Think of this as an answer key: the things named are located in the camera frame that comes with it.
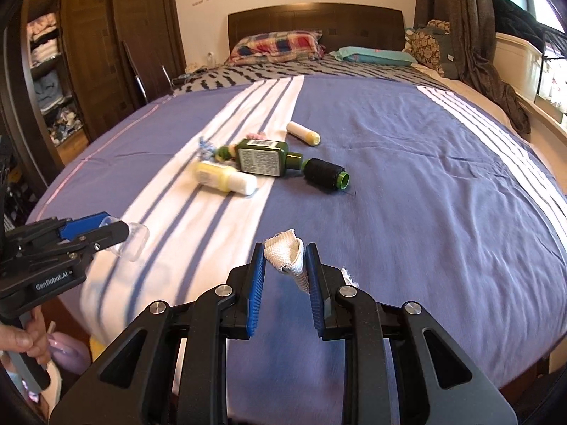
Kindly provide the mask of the person's left hand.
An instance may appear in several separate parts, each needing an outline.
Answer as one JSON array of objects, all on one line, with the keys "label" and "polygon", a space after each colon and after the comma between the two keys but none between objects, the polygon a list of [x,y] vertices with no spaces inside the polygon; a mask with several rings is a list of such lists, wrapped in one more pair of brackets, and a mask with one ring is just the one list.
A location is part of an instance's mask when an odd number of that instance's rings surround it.
[{"label": "person's left hand", "polygon": [[31,311],[31,319],[24,329],[9,325],[1,326],[1,350],[25,353],[43,366],[49,363],[51,360],[49,341],[40,306]]}]

